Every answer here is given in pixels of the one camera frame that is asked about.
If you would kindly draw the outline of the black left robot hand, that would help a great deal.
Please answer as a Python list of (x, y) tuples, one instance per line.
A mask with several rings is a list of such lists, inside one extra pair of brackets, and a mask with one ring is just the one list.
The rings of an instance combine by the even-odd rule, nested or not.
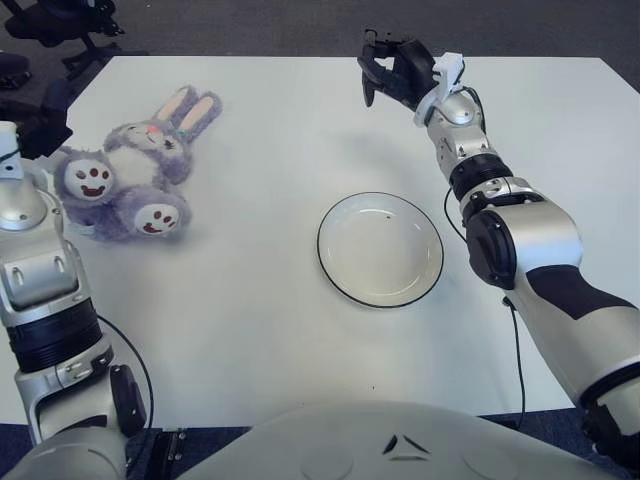
[[(1, 90), (19, 87), (31, 78), (26, 57), (1, 53)], [(72, 88), (65, 78), (51, 81), (39, 105), (1, 99), (1, 120), (17, 125), (23, 158), (34, 160), (54, 153), (73, 134), (67, 126)]]

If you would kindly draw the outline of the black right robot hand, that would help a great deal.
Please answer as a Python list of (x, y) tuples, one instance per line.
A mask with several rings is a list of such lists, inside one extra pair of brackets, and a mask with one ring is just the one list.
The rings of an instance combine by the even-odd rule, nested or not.
[(421, 100), (438, 85), (433, 79), (434, 57), (416, 39), (395, 39), (366, 29), (357, 63), (367, 107), (380, 92), (415, 112)]

